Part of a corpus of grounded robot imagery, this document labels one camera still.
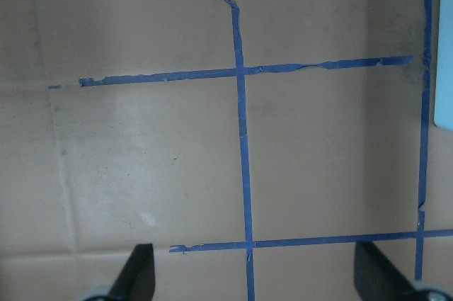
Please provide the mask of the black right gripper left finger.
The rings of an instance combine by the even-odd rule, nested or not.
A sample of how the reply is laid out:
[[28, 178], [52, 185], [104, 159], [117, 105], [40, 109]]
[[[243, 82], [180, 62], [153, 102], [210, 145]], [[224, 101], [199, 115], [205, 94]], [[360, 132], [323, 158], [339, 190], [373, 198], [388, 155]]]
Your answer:
[[138, 244], [109, 290], [111, 300], [150, 301], [156, 289], [153, 244]]

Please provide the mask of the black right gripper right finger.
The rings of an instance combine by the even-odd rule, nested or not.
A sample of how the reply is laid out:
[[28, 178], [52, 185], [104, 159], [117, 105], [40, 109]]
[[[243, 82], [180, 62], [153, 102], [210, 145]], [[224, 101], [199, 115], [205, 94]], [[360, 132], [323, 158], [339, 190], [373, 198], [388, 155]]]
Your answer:
[[429, 300], [417, 290], [373, 242], [356, 242], [354, 286], [361, 300]]

